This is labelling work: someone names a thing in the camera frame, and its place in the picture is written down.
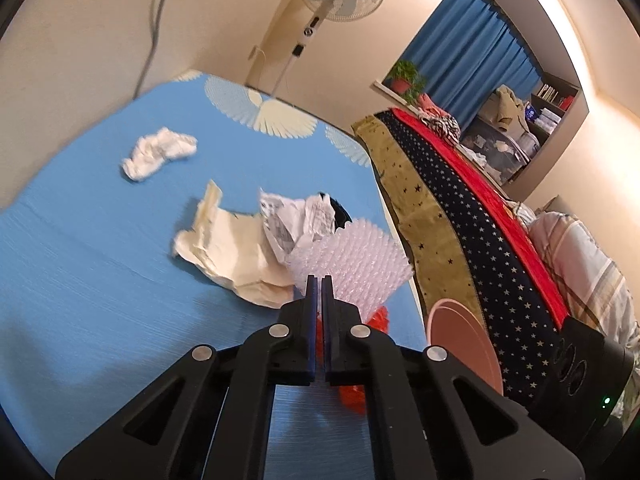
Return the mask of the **red plastic bag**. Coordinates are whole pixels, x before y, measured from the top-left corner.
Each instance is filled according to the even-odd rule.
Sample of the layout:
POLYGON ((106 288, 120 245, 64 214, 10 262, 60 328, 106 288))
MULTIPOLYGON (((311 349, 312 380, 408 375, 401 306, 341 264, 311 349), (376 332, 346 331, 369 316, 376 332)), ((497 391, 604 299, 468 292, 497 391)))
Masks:
MULTIPOLYGON (((376 309, 366 324, 370 328, 375 328, 387 334, 390 329, 387 308, 381 306, 376 309)), ((316 358, 319 366, 323 365, 323 348, 322 319, 321 315, 318 315, 316 323, 316 358)), ((366 392, 364 391, 363 385, 339 386, 338 396, 340 397, 341 404, 351 411, 360 415, 367 413, 366 392)))

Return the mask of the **pink bubble wrap sheet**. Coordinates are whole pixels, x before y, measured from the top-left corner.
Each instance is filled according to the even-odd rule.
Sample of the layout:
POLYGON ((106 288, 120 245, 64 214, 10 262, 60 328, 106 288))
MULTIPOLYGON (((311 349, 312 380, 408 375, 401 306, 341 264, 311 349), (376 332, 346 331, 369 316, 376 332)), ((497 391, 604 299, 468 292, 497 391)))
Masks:
POLYGON ((294 248, 285 265, 301 292, 308 276, 332 278, 334 297, 356 306, 364 322, 413 274, 401 244, 367 219, 348 222, 321 240, 294 248))

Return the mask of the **cream paper bag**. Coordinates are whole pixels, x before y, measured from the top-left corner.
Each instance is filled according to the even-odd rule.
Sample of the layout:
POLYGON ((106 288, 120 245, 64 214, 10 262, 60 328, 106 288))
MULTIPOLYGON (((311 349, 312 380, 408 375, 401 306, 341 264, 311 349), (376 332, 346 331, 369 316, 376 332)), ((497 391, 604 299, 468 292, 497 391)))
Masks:
POLYGON ((260 214, 222 209, 222 191, 207 183, 192 226, 177 233, 172 254, 251 304, 279 309, 294 298, 288 269, 273 253, 260 214))

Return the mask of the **white paper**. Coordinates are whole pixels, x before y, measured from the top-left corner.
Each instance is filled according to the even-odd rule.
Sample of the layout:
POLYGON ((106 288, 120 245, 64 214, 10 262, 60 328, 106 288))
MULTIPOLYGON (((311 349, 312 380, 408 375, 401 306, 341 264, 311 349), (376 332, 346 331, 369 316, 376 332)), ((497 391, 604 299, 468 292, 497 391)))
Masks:
POLYGON ((329 196, 314 194, 304 200, 259 192, 262 229, 278 263, 296 248, 305 248, 335 231, 335 211, 329 196))

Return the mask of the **pink plastic trash bin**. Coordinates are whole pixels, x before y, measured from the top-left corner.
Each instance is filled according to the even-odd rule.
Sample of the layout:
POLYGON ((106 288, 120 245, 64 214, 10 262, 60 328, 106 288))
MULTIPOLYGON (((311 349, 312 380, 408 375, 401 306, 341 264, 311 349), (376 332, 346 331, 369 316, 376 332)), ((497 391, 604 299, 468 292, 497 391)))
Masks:
POLYGON ((426 321, 426 338, 431 346, 445 348, 503 394, 499 361, 486 330, 459 301, 442 298, 434 303, 426 321))

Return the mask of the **bed with starry blanket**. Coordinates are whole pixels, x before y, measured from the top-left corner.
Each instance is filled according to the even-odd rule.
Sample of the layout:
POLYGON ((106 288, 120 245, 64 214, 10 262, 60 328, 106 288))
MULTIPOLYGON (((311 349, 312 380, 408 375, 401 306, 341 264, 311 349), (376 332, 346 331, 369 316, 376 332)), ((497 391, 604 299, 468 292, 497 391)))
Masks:
POLYGON ((531 406, 560 328, 487 209, 431 144, 383 110, 352 125, 410 250, 425 311, 460 301, 498 356, 507 398, 531 406))

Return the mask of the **blue bird-print mattress cover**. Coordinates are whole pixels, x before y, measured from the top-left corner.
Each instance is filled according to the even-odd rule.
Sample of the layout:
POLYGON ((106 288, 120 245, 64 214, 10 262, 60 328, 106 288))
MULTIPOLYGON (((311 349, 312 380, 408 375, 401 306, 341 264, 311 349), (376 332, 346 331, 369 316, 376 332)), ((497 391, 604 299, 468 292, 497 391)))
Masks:
POLYGON ((265 133, 238 110, 262 96, 192 73, 156 87, 58 153, 1 216, 1 405, 47 472, 199 344, 225 349, 272 324, 172 254, 207 183, 224 209, 259 192, 323 192, 353 219, 386 226, 373 167, 343 130, 297 113, 299 133, 265 133), (122 171, 137 140, 166 127, 198 151, 151 177, 122 171))

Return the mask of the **clear plastic storage box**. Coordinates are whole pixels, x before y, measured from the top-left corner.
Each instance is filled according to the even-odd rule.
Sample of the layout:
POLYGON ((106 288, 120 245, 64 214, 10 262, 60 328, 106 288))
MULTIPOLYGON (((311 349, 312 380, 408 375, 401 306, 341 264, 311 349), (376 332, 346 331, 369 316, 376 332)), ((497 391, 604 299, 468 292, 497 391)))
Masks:
POLYGON ((521 127, 514 133, 503 132, 480 116, 476 116, 466 128, 461 143, 477 154, 480 166, 500 185, 511 181, 540 149, 533 133, 521 127))

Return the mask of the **wooden bookshelf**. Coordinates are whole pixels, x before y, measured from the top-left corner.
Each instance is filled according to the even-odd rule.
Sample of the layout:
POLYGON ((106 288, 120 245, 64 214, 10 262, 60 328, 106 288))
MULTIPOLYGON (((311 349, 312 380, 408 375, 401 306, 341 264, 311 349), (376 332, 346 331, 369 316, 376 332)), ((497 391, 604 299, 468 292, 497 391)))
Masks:
POLYGON ((552 136, 582 90, 565 79, 543 72, 526 96, 526 124, 538 145, 552 136))

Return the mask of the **white sock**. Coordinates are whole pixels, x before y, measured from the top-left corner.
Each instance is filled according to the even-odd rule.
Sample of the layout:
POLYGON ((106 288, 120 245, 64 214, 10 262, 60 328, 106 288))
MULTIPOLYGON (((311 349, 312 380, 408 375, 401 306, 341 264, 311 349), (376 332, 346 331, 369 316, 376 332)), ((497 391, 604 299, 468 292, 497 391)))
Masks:
POLYGON ((198 151, 198 139, 166 127, 137 140, 130 155, 120 165, 125 176, 134 182, 151 177, 166 162, 188 158, 198 151))

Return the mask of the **beige jacket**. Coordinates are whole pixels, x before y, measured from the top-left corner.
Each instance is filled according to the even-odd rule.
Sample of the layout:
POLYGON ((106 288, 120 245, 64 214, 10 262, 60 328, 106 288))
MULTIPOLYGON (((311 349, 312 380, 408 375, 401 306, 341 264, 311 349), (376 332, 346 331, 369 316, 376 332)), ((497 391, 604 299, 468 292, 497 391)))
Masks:
POLYGON ((518 140, 524 132, 529 132, 525 118, 526 102, 518 98, 505 84, 491 92, 477 113, 489 125, 518 140))

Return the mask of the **zebra striped cloth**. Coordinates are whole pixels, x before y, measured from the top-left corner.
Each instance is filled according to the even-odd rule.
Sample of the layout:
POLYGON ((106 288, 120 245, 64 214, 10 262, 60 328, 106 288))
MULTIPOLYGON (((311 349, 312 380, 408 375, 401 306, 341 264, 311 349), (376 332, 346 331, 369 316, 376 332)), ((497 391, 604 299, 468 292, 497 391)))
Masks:
POLYGON ((421 117, 421 122, 449 144, 457 145, 460 142, 460 126, 452 116, 424 114, 421 117))

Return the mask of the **red bed blanket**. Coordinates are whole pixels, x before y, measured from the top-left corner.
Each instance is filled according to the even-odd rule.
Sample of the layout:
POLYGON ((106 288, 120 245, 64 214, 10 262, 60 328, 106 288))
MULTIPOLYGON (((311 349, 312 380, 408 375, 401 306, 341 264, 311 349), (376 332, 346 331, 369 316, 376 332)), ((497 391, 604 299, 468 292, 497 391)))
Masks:
POLYGON ((438 151, 438 154, 448 162, 457 176, 471 189, 475 197, 480 200, 487 209, 489 217, 509 241, 514 254, 524 264, 524 268, 535 283, 539 295, 553 316, 555 324, 561 327, 570 311, 564 304, 554 281, 536 253, 524 228, 515 219, 501 195, 480 175, 469 159, 448 141, 442 140, 440 136, 427 128, 418 118, 398 107, 392 107, 392 112, 405 127, 417 134, 422 141, 431 144, 438 151))

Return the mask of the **pink cloth on sill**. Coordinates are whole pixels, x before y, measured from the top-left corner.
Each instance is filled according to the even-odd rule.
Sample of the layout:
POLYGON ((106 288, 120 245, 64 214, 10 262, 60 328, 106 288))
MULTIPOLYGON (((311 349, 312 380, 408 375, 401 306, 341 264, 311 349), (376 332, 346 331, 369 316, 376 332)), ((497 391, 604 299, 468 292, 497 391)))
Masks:
POLYGON ((424 113, 437 115, 440 117, 448 116, 446 110, 443 110, 442 108, 437 106, 426 93, 421 93, 420 96, 418 96, 416 102, 418 103, 420 109, 424 111, 424 113))

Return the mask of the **potted green plant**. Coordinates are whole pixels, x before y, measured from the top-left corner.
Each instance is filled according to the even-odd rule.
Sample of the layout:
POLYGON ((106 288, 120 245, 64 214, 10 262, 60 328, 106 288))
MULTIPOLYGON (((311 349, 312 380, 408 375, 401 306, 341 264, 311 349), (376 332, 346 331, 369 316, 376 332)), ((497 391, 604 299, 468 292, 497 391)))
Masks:
POLYGON ((398 60, 384 79, 384 84, 406 102, 416 105, 426 86, 426 78, 413 62, 398 60))

